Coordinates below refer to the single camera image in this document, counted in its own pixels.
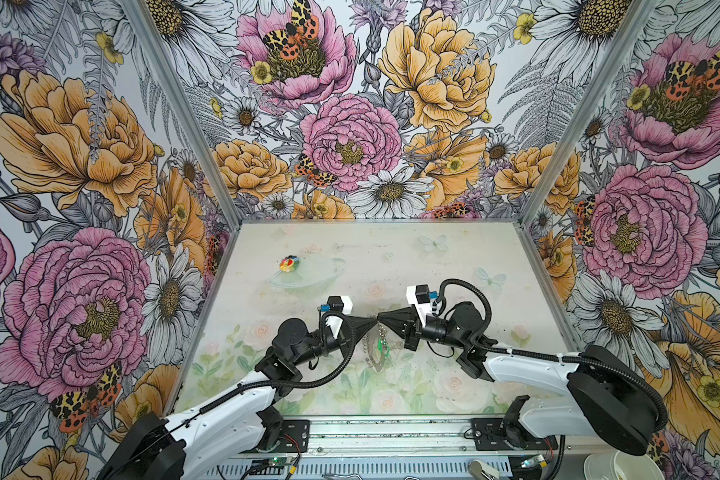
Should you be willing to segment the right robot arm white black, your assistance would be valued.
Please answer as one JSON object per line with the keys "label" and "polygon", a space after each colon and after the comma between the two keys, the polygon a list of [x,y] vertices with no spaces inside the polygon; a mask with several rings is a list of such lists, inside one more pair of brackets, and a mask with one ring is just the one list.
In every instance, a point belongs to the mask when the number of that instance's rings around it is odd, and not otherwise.
{"label": "right robot arm white black", "polygon": [[603,347],[552,355],[501,345],[485,334],[491,310],[479,311],[469,301],[444,314],[434,313],[428,305],[413,305],[383,312],[377,319],[409,350],[422,341],[453,348],[457,364],[473,379],[554,393],[547,400],[524,394],[512,401],[496,435],[513,448],[546,437],[592,436],[640,456],[653,434],[668,423],[662,396]]}

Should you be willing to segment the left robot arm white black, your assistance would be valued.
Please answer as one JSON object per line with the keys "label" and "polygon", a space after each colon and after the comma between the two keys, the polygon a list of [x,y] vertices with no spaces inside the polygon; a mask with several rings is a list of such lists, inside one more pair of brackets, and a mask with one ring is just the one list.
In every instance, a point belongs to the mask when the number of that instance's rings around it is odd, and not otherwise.
{"label": "left robot arm white black", "polygon": [[233,454],[270,448],[283,423],[276,403],[338,377],[376,323],[336,311],[324,312],[314,331],[285,320],[254,370],[230,388],[183,412],[139,418],[99,478],[195,479]]}

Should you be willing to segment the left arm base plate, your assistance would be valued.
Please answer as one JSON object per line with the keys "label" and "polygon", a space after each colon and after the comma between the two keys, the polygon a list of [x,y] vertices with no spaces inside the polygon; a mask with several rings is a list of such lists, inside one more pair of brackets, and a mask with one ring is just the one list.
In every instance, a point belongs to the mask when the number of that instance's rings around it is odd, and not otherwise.
{"label": "left arm base plate", "polygon": [[285,419],[266,425],[256,451],[261,453],[305,453],[308,450],[311,422]]}

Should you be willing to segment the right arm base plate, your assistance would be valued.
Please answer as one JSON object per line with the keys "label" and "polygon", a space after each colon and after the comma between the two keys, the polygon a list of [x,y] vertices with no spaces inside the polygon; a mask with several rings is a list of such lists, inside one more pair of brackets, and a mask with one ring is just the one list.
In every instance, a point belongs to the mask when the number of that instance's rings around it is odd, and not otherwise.
{"label": "right arm base plate", "polygon": [[472,418],[463,437],[474,443],[477,451],[555,451],[558,442],[554,436],[533,437],[521,425],[505,424],[503,418]]}

